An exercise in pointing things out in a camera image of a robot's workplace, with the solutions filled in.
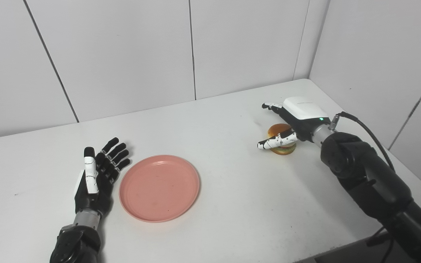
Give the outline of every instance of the white table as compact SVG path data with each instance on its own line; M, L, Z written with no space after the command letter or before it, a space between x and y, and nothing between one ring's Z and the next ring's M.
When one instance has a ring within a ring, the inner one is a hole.
M185 158L202 185L184 215L154 224L123 210L118 183L102 229L103 263L287 263L370 236L379 223L339 185L316 145L299 142L286 156L256 147L283 122L261 104L295 95L312 98L331 116L341 111L310 80L296 80L1 137L0 262L48 262L60 227L74 219L84 147L98 151L115 136L130 146L134 164L160 154ZM371 142L349 120L341 119L338 130ZM421 181L391 159L421 206Z

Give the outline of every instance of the robotic arm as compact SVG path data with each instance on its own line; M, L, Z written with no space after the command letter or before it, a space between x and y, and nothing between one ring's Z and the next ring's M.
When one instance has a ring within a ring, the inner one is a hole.
M111 209L111 192L120 171L130 164L126 144L113 138L95 156L92 147L84 150L85 170L75 195L76 217L64 226L57 238L50 263L97 263L100 220Z
M320 107L304 97L287 98L283 106L264 103L262 108L282 117L299 140L318 145L321 161L365 214L378 220L411 258L421 262L421 208L374 148L355 135L337 132L339 115L331 122Z

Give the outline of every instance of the black cable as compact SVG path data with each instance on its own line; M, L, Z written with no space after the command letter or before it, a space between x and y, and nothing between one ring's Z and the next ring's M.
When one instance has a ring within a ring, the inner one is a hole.
M389 242L389 247L387 248L386 253L384 254L383 258L381 259L381 261L379 263L385 263L386 262L387 258L391 254L393 246L394 246L394 240L391 239L391 241Z
M386 151L384 150L383 146L381 145L381 143L379 142L379 140L376 138L376 136L373 134L373 132L363 123L361 122L357 117L355 117L354 115L350 114L350 113L346 113L345 111L338 113L337 115L341 116L341 117L345 117L347 119L353 120L354 122L358 123L362 128L364 128L364 130L366 130L366 132L371 136L371 138L374 140L374 142L376 143L376 145L378 146L379 150L381 151L381 153L383 154L384 158L386 159L386 162L388 163L389 167L391 168L391 170L393 170L394 172L396 171L394 169L394 166L392 165L391 160L389 159L389 156L387 155Z
M378 231L376 231L376 233L374 233L371 237L369 237L366 241L366 246L367 247L371 247L371 241L373 241L377 235L379 235L379 233L381 233L381 231L384 230L384 226L382 226L381 228L378 229Z

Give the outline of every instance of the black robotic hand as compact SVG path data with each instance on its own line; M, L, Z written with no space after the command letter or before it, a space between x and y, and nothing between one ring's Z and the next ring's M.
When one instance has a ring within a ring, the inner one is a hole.
M90 179L95 180L94 184L96 183L96 187L94 186L94 188L97 189L97 193L89 193L87 183L89 176L92 175L89 175L89 171L86 169L75 195L76 213L81 210L90 209L97 211L103 217L110 211L113 184L118 179L120 171L130 164L130 160L127 159L129 151L126 150L125 143L120 143L111 150L118 142L118 138L113 138L97 156L95 156L95 151L92 147L85 148L85 160L88 159L87 157L93 158L95 156L93 164L95 171L93 172L96 173L96 178Z
M113 184L130 164L125 143L110 151L118 143L113 138L97 156L92 147L85 148L86 168L75 195L76 217L61 229L50 263L97 263L101 246L97 228L111 209Z

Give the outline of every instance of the silver cylindrical joint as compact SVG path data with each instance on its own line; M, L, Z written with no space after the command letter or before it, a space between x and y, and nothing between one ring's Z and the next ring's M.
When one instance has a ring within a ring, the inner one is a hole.
M314 129L312 140L319 148L323 145L324 140L336 130L330 130L329 125L323 124Z
M332 118L331 124L329 125L329 130L335 130L337 123L339 122L339 115L336 114L334 118Z
M100 213L91 209L83 209L76 213L73 226L88 226L97 230L100 222Z

